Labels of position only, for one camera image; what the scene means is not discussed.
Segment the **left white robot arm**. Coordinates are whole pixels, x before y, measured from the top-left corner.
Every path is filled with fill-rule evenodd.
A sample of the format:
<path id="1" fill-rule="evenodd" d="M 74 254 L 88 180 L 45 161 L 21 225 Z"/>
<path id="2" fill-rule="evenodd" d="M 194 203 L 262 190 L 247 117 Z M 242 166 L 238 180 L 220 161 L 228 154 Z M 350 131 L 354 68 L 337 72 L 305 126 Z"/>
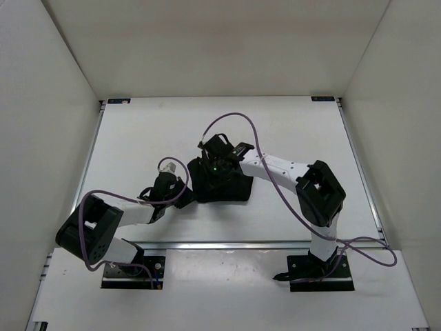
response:
<path id="1" fill-rule="evenodd" d="M 55 241 L 89 268 L 107 260 L 120 263 L 128 274 L 137 274 L 144 266 L 141 249 L 125 239 L 117 239 L 117 228 L 156 223 L 170 206 L 181 209 L 195 199 L 180 177 L 166 171 L 160 172 L 154 185 L 142 190 L 135 199 L 93 190 L 60 227 Z"/>

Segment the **blue corner label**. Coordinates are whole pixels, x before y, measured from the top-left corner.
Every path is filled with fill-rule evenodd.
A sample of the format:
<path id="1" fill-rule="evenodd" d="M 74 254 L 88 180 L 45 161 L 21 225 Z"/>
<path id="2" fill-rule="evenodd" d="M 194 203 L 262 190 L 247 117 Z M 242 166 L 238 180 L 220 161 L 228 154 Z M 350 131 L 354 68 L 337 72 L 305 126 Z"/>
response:
<path id="1" fill-rule="evenodd" d="M 331 96 L 311 96 L 313 102 L 334 102 L 335 98 Z"/>
<path id="2" fill-rule="evenodd" d="M 107 104 L 129 104 L 131 98 L 111 98 L 107 100 Z"/>

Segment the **aluminium table rail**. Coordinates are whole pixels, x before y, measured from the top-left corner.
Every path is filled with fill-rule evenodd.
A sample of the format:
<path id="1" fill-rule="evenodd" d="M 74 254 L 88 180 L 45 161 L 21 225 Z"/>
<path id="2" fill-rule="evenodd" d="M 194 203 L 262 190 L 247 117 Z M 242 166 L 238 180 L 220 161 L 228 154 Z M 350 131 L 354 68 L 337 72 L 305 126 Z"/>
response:
<path id="1" fill-rule="evenodd" d="M 155 241 L 139 242 L 146 250 L 303 250 L 310 241 Z"/>
<path id="2" fill-rule="evenodd" d="M 92 112 L 82 120 L 81 125 L 76 129 L 74 142 L 77 144 L 78 150 L 70 153 L 70 160 L 74 167 L 72 179 L 68 186 L 67 206 L 63 211 L 63 216 L 60 218 L 57 231 L 61 229 L 81 200 L 81 191 L 88 172 L 106 104 L 106 99 L 99 100 L 98 104 L 94 105 Z"/>

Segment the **front aluminium table rail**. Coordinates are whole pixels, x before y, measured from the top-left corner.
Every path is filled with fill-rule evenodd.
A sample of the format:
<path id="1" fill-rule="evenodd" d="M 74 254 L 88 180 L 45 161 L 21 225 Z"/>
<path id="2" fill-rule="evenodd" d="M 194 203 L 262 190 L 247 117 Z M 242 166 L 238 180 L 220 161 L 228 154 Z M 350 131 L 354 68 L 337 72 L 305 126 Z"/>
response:
<path id="1" fill-rule="evenodd" d="M 146 250 L 303 250 L 310 241 L 155 241 L 139 242 Z"/>

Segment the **left blue corner label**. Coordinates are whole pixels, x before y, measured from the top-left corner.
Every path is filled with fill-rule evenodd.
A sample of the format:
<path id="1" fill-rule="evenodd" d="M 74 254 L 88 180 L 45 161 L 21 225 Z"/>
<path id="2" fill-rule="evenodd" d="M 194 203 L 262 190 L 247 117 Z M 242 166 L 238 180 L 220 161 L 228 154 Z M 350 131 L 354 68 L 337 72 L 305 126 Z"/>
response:
<path id="1" fill-rule="evenodd" d="M 107 100 L 107 104 L 129 104 L 131 98 L 111 98 Z"/>

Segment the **black pleated skirt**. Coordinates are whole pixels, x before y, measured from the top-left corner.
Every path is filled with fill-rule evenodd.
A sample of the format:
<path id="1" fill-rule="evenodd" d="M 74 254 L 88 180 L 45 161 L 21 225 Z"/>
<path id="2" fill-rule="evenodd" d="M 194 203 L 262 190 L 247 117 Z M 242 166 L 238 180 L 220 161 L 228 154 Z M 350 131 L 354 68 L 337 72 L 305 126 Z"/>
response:
<path id="1" fill-rule="evenodd" d="M 248 201 L 254 182 L 253 177 L 233 174 L 228 179 L 217 179 L 209 174 L 201 158 L 187 164 L 192 180 L 194 198 L 199 203 Z"/>

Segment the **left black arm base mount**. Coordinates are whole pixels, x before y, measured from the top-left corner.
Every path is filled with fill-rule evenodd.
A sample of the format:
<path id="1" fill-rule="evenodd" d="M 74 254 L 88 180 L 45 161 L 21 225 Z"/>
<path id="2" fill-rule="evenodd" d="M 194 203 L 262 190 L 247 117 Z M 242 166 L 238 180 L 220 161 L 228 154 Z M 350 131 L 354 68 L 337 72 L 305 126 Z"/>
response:
<path id="1" fill-rule="evenodd" d="M 141 267 L 106 265 L 101 279 L 102 289 L 162 290 L 165 275 L 165 250 L 149 250 L 136 247 L 135 264 Z"/>

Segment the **right blue corner label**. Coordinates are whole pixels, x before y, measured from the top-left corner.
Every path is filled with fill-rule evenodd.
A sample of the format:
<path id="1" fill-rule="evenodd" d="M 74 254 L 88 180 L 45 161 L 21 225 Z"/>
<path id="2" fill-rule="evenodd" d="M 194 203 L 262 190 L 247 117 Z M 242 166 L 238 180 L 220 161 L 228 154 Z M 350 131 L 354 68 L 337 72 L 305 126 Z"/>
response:
<path id="1" fill-rule="evenodd" d="M 331 96 L 311 96 L 313 102 L 334 102 L 335 98 Z"/>

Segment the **left aluminium table rail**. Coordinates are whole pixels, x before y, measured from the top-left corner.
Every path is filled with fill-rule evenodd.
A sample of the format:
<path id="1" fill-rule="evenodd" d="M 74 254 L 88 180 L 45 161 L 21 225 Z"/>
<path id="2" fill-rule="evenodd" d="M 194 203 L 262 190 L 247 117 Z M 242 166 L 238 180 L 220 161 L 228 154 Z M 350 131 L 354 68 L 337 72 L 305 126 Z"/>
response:
<path id="1" fill-rule="evenodd" d="M 81 125 L 76 129 L 74 142 L 77 144 L 78 150 L 70 153 L 70 160 L 74 167 L 72 179 L 68 186 L 67 206 L 63 211 L 63 216 L 60 218 L 57 231 L 61 229 L 81 200 L 81 191 L 88 172 L 106 104 L 106 99 L 99 100 L 98 104 L 94 105 L 92 112 L 82 120 Z"/>

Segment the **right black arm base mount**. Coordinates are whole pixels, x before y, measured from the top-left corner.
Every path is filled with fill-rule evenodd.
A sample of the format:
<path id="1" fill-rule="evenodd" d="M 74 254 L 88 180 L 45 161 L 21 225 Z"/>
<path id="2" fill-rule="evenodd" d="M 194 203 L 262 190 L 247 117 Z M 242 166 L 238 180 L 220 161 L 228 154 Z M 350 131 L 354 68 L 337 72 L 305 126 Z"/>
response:
<path id="1" fill-rule="evenodd" d="M 291 292 L 352 292 L 355 290 L 347 256 L 335 249 L 322 261 L 311 252 L 287 256 L 287 271 L 273 280 L 288 282 Z"/>

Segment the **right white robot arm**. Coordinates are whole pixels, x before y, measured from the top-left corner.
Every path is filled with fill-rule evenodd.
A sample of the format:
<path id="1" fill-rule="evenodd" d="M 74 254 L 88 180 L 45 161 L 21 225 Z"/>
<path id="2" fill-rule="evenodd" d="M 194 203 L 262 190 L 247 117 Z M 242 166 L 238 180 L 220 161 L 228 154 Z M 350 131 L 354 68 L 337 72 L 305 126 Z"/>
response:
<path id="1" fill-rule="evenodd" d="M 241 142 L 233 146 L 225 134 L 215 134 L 198 144 L 205 188 L 248 189 L 254 178 L 297 196 L 302 216 L 311 226 L 309 269 L 325 276 L 334 267 L 337 219 L 346 193 L 323 161 L 313 164 L 288 161 L 261 152 L 258 146 Z"/>

